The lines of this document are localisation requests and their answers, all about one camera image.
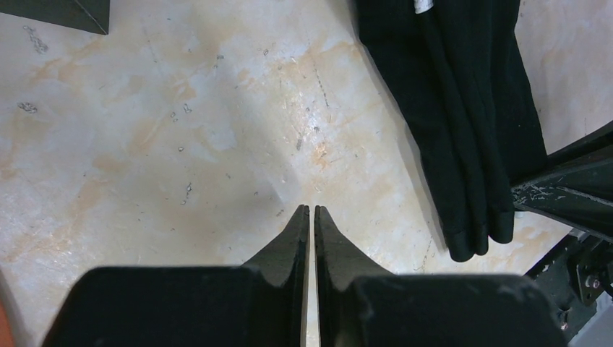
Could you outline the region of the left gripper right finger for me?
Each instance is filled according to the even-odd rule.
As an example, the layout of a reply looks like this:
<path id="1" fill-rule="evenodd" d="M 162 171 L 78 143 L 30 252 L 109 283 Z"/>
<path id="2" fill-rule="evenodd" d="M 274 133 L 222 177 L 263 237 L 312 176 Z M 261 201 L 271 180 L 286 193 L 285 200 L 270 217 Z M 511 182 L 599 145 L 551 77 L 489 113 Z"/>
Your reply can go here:
<path id="1" fill-rule="evenodd" d="M 364 254 L 323 206 L 314 211 L 322 346 L 566 346 L 530 279 L 396 275 Z"/>

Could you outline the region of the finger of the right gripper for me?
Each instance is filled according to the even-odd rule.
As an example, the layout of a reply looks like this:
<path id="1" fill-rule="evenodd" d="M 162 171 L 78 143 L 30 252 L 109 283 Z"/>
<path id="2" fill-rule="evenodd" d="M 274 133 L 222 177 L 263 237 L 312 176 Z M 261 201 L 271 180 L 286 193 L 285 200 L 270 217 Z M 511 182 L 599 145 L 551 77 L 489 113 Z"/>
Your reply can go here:
<path id="1" fill-rule="evenodd" d="M 612 122 L 558 150 L 512 187 L 515 207 L 612 242 Z"/>

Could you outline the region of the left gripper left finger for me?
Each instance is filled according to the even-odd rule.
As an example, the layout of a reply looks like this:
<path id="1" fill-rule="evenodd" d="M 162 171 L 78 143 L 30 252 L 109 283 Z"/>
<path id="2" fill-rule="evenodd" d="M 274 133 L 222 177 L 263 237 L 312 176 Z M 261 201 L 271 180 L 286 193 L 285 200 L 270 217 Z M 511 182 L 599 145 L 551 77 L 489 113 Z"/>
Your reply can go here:
<path id="1" fill-rule="evenodd" d="M 303 346 L 309 208 L 242 265 L 97 267 L 72 287 L 45 346 Z"/>

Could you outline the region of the black underwear white trim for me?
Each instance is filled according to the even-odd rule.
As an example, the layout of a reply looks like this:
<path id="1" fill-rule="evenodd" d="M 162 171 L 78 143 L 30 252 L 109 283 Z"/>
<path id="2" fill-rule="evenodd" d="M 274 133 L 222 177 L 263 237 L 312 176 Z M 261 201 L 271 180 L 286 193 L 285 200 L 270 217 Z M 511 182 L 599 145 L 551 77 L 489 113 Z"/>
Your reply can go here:
<path id="1" fill-rule="evenodd" d="M 359 40 L 419 148 L 450 257 L 513 239 L 513 183 L 547 154 L 519 1 L 355 1 Z"/>

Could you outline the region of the black display case glass lid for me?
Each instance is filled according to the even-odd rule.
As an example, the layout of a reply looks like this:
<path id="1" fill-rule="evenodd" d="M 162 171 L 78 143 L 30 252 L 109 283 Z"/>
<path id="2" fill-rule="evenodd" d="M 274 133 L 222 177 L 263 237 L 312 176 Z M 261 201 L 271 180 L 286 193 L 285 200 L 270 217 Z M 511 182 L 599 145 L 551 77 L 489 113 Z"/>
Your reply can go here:
<path id="1" fill-rule="evenodd" d="M 1 13 L 107 35 L 109 0 L 1 0 Z"/>

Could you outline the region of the orange underwear cream waistband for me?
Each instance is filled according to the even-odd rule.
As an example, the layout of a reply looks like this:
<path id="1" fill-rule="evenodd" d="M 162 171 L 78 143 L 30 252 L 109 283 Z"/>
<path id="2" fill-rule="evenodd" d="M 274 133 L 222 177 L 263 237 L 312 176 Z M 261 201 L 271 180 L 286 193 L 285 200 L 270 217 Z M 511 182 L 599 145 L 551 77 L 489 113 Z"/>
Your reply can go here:
<path id="1" fill-rule="evenodd" d="M 0 347 L 15 347 L 11 325 L 3 304 L 0 304 Z"/>

